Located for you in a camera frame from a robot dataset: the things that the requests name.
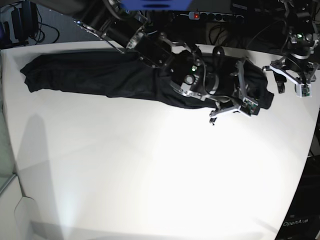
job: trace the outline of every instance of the black garment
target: black garment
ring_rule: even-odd
[[[135,52],[96,51],[41,55],[22,70],[29,91],[41,89],[159,101],[184,109],[215,108],[212,100],[184,97],[170,86],[170,75],[146,66]],[[273,94],[267,91],[266,77],[259,75],[259,89],[265,95],[262,108],[271,106]]]

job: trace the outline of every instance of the white tabletop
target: white tabletop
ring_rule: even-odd
[[[290,82],[278,94],[268,72],[271,108],[252,118],[220,117],[215,127],[208,108],[30,93],[24,84],[20,69],[40,54],[108,47],[77,42],[1,51],[20,181],[48,238],[273,240],[306,163],[320,80],[313,97],[298,98]],[[200,48],[210,53],[213,46]],[[280,58],[230,48],[226,54],[249,56],[259,67]]]

